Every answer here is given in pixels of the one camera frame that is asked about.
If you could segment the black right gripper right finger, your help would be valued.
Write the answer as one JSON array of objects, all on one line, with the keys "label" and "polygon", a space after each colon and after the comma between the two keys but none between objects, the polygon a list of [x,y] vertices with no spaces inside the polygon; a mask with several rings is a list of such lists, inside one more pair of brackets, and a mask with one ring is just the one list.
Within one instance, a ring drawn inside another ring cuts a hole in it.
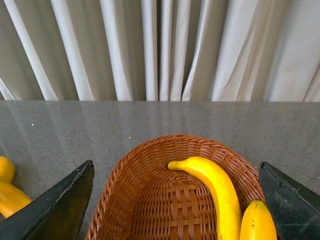
[{"label": "black right gripper right finger", "polygon": [[320,238],[320,196],[270,163],[263,161],[259,183],[282,240]]}]

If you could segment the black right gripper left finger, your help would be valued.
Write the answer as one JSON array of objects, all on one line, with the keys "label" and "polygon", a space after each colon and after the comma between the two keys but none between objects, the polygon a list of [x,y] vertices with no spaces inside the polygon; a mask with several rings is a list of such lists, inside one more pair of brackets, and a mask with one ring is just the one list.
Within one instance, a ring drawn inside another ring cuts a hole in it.
[{"label": "black right gripper left finger", "polygon": [[2,240],[74,240],[83,224],[95,175],[87,160],[0,223]]}]

